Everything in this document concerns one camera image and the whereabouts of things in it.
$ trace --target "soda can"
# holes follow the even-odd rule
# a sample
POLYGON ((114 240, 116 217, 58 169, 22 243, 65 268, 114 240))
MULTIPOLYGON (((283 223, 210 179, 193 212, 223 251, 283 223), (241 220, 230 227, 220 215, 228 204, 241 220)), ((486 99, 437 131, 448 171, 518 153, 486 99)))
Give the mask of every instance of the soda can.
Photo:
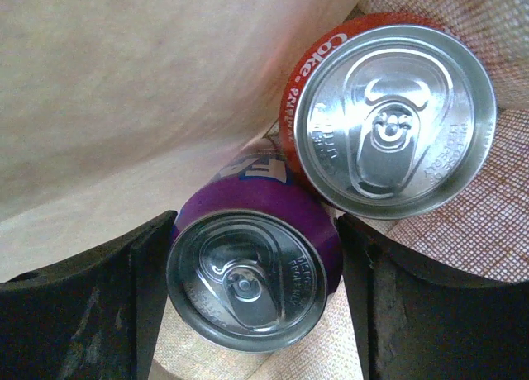
POLYGON ((328 210, 293 182, 272 140, 245 148, 183 206, 169 296, 199 334, 246 352, 282 349, 320 319, 340 281, 328 210))
POLYGON ((407 13, 367 15, 324 35, 294 69, 280 111, 291 169, 333 206, 378 219, 431 211, 463 190, 496 122, 481 63, 407 13))

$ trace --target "can lid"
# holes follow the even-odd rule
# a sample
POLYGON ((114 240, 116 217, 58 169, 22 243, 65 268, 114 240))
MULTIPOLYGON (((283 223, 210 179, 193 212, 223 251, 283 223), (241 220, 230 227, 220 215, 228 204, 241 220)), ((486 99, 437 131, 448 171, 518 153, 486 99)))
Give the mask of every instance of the can lid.
POLYGON ((481 168, 496 120, 490 80, 440 31, 384 26, 325 58, 299 99, 296 150, 312 184, 344 211, 417 215, 481 168))
POLYGON ((326 304, 326 275, 310 243, 253 211, 219 211, 184 230, 169 254, 167 283, 188 324, 239 351, 291 345, 326 304))

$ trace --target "red can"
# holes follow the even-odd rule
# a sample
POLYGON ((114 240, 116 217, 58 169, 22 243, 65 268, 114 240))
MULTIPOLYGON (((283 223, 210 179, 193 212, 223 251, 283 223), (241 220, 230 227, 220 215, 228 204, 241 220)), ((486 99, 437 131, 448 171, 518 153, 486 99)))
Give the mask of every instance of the red can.
POLYGON ((461 192, 487 157, 496 120, 479 59, 407 13, 367 15, 324 35, 293 71, 280 111, 300 183, 379 219, 432 211, 461 192))

